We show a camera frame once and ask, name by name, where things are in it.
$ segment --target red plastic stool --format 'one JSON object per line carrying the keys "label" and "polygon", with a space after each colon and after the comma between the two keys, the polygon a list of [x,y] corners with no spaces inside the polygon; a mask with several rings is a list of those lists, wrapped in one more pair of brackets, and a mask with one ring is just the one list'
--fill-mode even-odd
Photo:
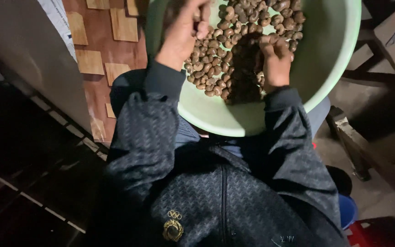
{"label": "red plastic stool", "polygon": [[359,244],[360,247],[395,247],[395,240],[374,225],[364,228],[360,221],[356,221],[348,229],[352,231],[352,235],[347,236],[350,246]]}

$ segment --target hand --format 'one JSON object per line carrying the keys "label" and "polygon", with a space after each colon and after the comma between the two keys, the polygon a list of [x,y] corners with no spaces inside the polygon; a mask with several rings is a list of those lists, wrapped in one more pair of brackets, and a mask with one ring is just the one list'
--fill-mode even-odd
{"label": "hand", "polygon": [[263,36],[260,39],[260,49],[265,57],[263,90],[270,93],[277,87],[289,85],[289,71],[293,53],[289,51],[286,41],[278,39],[273,45],[271,36]]}
{"label": "hand", "polygon": [[[178,17],[165,33],[165,41],[155,60],[174,70],[181,71],[182,64],[195,46],[196,37],[204,38],[208,34],[208,19],[210,18],[210,0],[183,0]],[[196,37],[193,16],[200,12],[200,22],[197,24]]]}

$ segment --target person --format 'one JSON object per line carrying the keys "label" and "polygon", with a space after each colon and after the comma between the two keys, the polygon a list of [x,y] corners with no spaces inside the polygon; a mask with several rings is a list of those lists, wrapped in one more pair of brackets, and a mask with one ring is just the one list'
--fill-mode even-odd
{"label": "person", "polygon": [[[117,124],[85,246],[347,246],[337,188],[289,86],[283,42],[260,40],[267,95],[259,137],[212,143],[178,115],[193,14],[200,9],[197,38],[209,18],[209,0],[184,1],[147,68],[113,84]],[[244,157],[239,142],[258,148]]]}

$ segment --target green plastic basin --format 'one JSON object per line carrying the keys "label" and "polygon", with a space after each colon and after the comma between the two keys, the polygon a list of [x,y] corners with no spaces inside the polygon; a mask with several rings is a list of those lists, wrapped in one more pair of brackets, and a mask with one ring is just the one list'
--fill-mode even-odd
{"label": "green plastic basin", "polygon": [[[146,47],[155,55],[162,35],[162,20],[168,1],[151,0],[147,15]],[[210,24],[216,27],[219,5],[211,7]],[[353,53],[361,20],[360,0],[302,0],[307,18],[304,38],[295,52],[290,82],[296,87],[307,112],[323,100],[335,86]],[[276,12],[270,8],[271,16]],[[264,34],[275,32],[269,25]],[[178,112],[193,125],[211,133],[241,137],[265,129],[264,104],[226,105],[220,97],[208,97],[195,85],[185,81]]]}

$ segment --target jacket zipper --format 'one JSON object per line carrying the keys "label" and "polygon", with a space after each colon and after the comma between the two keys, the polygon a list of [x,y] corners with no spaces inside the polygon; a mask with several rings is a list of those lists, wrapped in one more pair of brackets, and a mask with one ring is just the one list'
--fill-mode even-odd
{"label": "jacket zipper", "polygon": [[227,171],[222,165],[222,242],[227,245]]}

